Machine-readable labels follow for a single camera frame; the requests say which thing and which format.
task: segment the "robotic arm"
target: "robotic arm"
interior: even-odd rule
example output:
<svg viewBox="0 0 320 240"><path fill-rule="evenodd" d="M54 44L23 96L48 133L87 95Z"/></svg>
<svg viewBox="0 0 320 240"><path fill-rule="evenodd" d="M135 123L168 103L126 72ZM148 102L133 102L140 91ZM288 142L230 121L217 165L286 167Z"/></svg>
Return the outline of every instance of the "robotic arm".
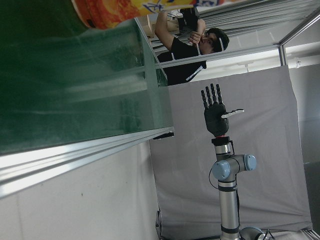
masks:
<svg viewBox="0 0 320 240"><path fill-rule="evenodd" d="M204 119L207 130L214 135L211 140L214 145L217 161L212 166L212 173L218 180L220 213L221 213L221 235L220 240L271 240L267 238L259 228L246 227L240 230L238 186L236 175L243 171L256 169L257 161L253 155L231 154L230 143L232 141L225 134L229 130L228 117L243 113L243 109L226 111L222 102L219 84L216 91L213 84L201 91L204 105Z"/></svg>

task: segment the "man's arm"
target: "man's arm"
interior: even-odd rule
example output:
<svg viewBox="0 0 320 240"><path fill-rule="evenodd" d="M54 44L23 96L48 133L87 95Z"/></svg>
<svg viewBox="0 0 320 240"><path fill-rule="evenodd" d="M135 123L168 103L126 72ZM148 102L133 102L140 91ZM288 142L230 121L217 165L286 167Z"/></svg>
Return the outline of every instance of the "man's arm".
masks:
<svg viewBox="0 0 320 240"><path fill-rule="evenodd" d="M196 31L193 31L188 37L190 43L193 45L197 45L200 42L201 37L204 35L206 31L206 22L203 19L198 19Z"/></svg>
<svg viewBox="0 0 320 240"><path fill-rule="evenodd" d="M154 33L166 49L171 51L174 36L168 31L167 16L167 12L159 12L155 23Z"/></svg>

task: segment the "gray curtain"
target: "gray curtain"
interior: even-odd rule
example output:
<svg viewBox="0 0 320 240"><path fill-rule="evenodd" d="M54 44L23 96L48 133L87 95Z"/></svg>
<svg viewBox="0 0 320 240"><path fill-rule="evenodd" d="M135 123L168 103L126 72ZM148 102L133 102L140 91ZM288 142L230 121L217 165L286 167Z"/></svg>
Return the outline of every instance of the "gray curtain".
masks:
<svg viewBox="0 0 320 240"><path fill-rule="evenodd" d="M220 84L227 111L245 111L229 118L226 135L235 153L257 159L255 171L237 177L241 227L311 229L297 102L283 66L169 87L174 137L150 141L161 235L192 240L221 233L219 192L208 179L216 161L214 136L201 98L210 83Z"/></svg>

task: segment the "green board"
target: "green board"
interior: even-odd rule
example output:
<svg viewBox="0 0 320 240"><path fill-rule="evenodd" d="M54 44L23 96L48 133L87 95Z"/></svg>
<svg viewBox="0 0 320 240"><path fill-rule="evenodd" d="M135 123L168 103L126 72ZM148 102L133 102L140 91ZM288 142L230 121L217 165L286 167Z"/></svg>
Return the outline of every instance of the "green board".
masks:
<svg viewBox="0 0 320 240"><path fill-rule="evenodd" d="M0 155L173 125L134 20L87 29L70 0L0 3Z"/></svg>

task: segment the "snack bag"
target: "snack bag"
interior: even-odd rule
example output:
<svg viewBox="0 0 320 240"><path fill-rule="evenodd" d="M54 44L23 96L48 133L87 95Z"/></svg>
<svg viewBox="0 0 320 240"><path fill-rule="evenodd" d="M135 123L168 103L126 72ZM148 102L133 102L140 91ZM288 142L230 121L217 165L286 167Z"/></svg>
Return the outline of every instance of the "snack bag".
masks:
<svg viewBox="0 0 320 240"><path fill-rule="evenodd" d="M109 29L119 23L139 16L160 11L212 7L225 0L71 0L81 19L88 28Z"/></svg>

